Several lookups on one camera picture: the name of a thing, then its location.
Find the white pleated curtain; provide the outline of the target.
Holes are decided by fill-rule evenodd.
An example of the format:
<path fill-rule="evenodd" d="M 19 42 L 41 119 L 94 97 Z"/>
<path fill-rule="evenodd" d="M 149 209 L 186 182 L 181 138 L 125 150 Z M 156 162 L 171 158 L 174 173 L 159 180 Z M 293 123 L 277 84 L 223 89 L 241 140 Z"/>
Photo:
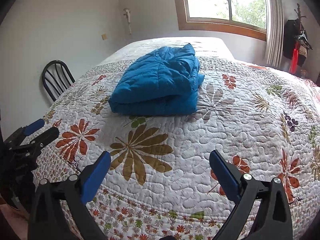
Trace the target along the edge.
<path fill-rule="evenodd" d="M 281 63 L 284 39 L 284 12 L 282 0 L 266 0 L 267 28 L 265 62 L 278 68 Z"/>

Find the white wall mounted handset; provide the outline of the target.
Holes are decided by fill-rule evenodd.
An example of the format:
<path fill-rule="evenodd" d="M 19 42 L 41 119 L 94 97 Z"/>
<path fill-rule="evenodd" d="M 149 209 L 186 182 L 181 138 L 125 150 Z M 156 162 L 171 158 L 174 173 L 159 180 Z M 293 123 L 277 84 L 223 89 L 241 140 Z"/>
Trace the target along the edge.
<path fill-rule="evenodd" d="M 127 25 L 128 25 L 128 29 L 129 29 L 129 34 L 132 34 L 132 30 L 131 30 L 131 11 L 129 8 L 124 8 L 124 16 L 126 17 L 127 20 Z"/>

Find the wooden coat rack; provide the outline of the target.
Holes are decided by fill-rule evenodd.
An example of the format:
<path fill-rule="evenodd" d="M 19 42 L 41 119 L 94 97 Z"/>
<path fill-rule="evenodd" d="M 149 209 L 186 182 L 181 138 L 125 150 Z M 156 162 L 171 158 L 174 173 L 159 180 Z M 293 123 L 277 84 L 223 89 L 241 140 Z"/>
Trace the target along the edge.
<path fill-rule="evenodd" d="M 306 34 L 305 34 L 305 29 L 302 25 L 302 18 L 306 18 L 306 16 L 301 14 L 299 3 L 297 3 L 297 9 L 295 10 L 295 12 L 298 16 L 298 24 L 299 24 L 299 27 L 298 27 L 299 35 L 295 36 L 295 40 L 296 40 L 295 48 L 299 49 L 301 46 L 304 46 L 308 51 L 312 50 L 312 46 L 308 42 L 308 38 L 306 37 Z"/>

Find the pink cushion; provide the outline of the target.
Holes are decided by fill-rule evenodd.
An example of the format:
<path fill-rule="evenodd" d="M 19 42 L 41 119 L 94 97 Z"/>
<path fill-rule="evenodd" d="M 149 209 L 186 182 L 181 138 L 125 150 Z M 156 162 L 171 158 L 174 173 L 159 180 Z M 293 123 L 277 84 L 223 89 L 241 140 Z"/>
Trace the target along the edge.
<path fill-rule="evenodd" d="M 5 219 L 20 239 L 27 239 L 28 221 L 24 215 L 7 204 L 1 205 L 1 212 Z"/>

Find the blue puffer jacket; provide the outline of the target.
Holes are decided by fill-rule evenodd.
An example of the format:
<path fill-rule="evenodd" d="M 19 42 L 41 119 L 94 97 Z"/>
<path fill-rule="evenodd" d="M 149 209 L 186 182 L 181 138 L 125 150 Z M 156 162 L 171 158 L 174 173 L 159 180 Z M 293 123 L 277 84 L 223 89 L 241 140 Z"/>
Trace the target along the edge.
<path fill-rule="evenodd" d="M 189 115 L 197 111 L 204 81 L 191 44 L 161 47 L 132 63 L 109 98 L 113 113 L 122 115 Z"/>

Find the wooden framed window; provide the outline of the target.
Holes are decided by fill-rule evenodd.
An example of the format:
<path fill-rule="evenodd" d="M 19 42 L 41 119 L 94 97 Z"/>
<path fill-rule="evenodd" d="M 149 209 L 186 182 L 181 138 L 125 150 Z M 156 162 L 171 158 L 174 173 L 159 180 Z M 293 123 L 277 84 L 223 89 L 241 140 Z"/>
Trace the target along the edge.
<path fill-rule="evenodd" d="M 180 30 L 267 39 L 267 0 L 175 0 L 175 7 Z"/>

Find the floral quilted bedspread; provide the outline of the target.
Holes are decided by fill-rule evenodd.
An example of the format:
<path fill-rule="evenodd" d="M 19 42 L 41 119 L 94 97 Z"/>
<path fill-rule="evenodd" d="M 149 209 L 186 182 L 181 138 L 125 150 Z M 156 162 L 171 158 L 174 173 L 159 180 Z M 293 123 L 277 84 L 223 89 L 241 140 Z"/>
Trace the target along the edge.
<path fill-rule="evenodd" d="M 157 48 L 188 43 L 204 74 L 196 113 L 111 111 L 108 100 L 131 63 Z M 319 87 L 237 61 L 204 38 L 157 38 L 121 48 L 67 89 L 44 120 L 60 135 L 37 159 L 36 183 L 65 180 L 110 152 L 111 169 L 87 204 L 110 239 L 213 238 L 233 203 L 210 169 L 212 150 L 255 179 L 281 180 L 294 239 L 319 212 Z"/>

